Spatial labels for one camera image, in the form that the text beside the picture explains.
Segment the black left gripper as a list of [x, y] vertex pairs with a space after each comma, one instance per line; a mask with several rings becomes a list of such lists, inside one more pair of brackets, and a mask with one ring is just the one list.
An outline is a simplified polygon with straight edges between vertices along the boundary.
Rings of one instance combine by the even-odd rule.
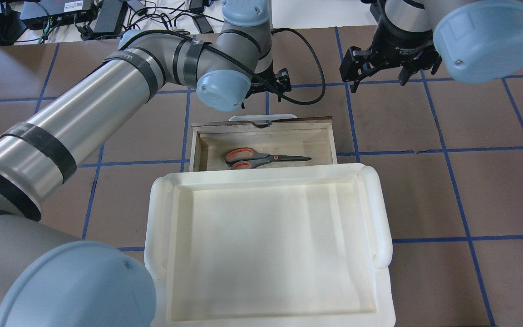
[[251, 79], [250, 89], [246, 94], [248, 99], [251, 95], [257, 93], [274, 93], [280, 99], [281, 94], [292, 91], [291, 79], [287, 68], [280, 69], [277, 73], [273, 68], [267, 68]]

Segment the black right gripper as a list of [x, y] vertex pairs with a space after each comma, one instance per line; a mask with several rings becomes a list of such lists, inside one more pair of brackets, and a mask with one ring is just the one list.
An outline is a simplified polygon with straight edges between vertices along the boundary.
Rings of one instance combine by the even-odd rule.
[[369, 48], [362, 50], [351, 46], [340, 65], [343, 82], [357, 87], [361, 81], [376, 73], [401, 68], [398, 82], [405, 85], [420, 70], [431, 70], [435, 74], [442, 64], [442, 57], [431, 43], [432, 31], [392, 31], [378, 27]]

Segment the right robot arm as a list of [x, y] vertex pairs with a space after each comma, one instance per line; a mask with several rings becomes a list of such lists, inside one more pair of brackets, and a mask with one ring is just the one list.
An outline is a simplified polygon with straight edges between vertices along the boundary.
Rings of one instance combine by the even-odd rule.
[[370, 0], [377, 21], [369, 48], [351, 46], [340, 76], [351, 92], [376, 73], [400, 68], [398, 82], [444, 65], [478, 84], [523, 69], [523, 0]]

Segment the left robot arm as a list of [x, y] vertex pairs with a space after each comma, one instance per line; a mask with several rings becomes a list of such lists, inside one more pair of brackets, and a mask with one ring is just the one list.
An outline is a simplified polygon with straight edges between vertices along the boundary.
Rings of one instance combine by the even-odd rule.
[[0, 327], [149, 327], [153, 279], [104, 243], [40, 224], [42, 203], [166, 84], [236, 110], [271, 64], [269, 0], [222, 0], [214, 43], [142, 31], [0, 136]]

